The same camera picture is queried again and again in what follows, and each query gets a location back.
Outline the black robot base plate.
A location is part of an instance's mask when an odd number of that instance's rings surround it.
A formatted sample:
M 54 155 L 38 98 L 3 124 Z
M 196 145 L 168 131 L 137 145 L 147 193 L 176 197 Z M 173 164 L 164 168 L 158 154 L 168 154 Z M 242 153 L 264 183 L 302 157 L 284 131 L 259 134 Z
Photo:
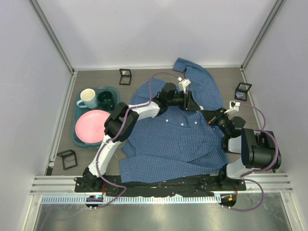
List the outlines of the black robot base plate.
M 219 180 L 217 176 L 197 175 L 174 180 L 161 181 L 156 183 L 129 182 L 122 183 L 121 177 L 106 176 L 113 184 L 123 185 L 127 189 L 124 197 L 167 197 L 176 194 L 183 197 L 210 196 L 214 192 L 245 191 L 246 185 L 242 180 L 224 179 Z M 79 193 L 105 193 L 107 196 L 117 196 L 123 189 L 112 186 L 102 179 L 93 188 L 82 177 L 75 177 L 75 192 Z

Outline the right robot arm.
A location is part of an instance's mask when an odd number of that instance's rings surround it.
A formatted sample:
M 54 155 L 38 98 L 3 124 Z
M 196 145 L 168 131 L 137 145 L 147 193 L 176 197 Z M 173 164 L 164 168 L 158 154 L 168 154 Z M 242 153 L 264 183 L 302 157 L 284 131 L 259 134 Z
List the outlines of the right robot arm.
M 240 159 L 219 170 L 218 175 L 210 181 L 210 189 L 220 187 L 223 191 L 232 190 L 243 184 L 242 176 L 279 169 L 282 157 L 273 132 L 263 130 L 255 134 L 253 129 L 244 128 L 246 121 L 241 117 L 229 119 L 225 108 L 202 110 L 201 113 L 209 125 L 223 132 L 222 149 L 241 155 Z

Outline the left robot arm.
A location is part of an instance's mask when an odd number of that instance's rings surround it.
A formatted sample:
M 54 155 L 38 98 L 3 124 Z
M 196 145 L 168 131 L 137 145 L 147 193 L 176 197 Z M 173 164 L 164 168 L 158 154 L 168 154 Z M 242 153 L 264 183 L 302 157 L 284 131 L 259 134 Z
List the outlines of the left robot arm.
M 192 96 L 192 92 L 180 83 L 180 91 L 173 83 L 166 83 L 155 97 L 144 104 L 127 105 L 120 102 L 107 118 L 104 126 L 104 139 L 94 160 L 85 168 L 80 178 L 80 186 L 88 191 L 97 192 L 106 182 L 102 176 L 118 146 L 128 139 L 137 121 L 154 118 L 167 111 L 169 106 L 178 106 L 183 111 L 201 111 Z

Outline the blue plaid shirt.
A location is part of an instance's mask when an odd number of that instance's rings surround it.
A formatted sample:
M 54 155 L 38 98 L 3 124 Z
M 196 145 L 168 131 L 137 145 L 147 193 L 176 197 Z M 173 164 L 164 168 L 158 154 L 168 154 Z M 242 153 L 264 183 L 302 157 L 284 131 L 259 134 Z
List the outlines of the blue plaid shirt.
M 199 106 L 210 111 L 223 107 L 216 82 L 206 69 L 178 58 L 173 70 L 185 72 Z M 201 112 L 168 107 L 162 115 L 136 123 L 122 148 L 127 159 L 119 162 L 121 182 L 155 183 L 216 173 L 229 162 L 221 148 L 223 136 L 218 127 L 207 124 Z

